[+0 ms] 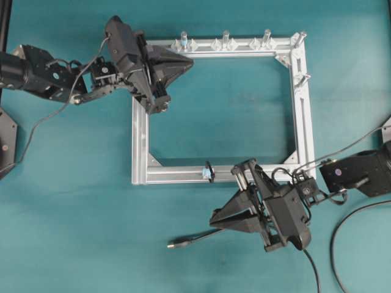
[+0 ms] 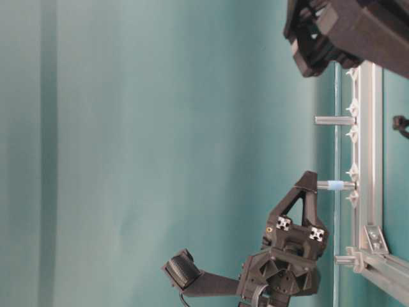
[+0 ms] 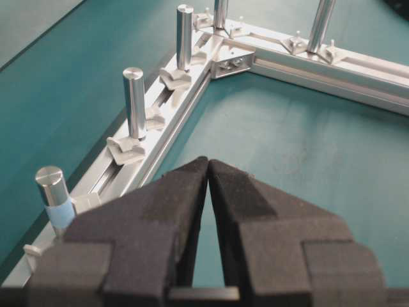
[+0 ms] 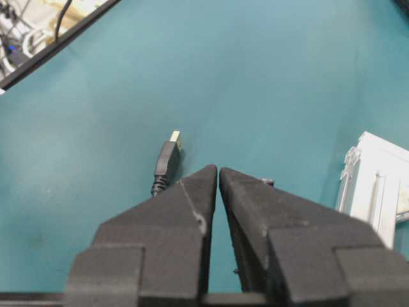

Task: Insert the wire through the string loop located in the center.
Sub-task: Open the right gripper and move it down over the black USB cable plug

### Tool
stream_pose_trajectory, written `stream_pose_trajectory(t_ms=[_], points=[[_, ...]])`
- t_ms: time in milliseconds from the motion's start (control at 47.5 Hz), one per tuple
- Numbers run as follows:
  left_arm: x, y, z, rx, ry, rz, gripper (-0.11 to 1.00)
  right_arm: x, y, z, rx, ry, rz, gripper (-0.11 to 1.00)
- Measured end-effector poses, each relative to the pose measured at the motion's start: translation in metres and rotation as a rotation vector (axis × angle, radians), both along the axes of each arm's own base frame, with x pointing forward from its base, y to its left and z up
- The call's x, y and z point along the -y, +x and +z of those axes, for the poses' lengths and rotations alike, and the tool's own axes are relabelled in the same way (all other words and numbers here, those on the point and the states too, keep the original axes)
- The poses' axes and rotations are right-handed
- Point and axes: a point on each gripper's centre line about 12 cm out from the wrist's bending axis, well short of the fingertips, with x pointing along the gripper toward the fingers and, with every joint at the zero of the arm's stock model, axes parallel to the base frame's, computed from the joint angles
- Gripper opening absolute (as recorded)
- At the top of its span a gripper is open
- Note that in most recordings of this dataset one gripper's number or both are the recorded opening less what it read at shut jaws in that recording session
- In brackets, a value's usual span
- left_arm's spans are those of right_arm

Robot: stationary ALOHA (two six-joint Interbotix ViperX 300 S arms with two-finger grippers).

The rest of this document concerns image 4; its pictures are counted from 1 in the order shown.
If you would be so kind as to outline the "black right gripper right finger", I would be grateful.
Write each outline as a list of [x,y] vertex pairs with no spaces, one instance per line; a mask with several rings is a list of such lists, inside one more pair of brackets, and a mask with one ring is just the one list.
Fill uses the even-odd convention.
[[367,223],[230,168],[219,180],[244,290],[285,306],[408,305],[408,262]]

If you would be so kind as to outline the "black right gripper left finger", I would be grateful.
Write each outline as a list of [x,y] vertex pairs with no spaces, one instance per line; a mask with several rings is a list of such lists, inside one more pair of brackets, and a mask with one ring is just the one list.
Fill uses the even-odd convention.
[[72,264],[67,306],[198,306],[208,289],[211,164],[102,223]]

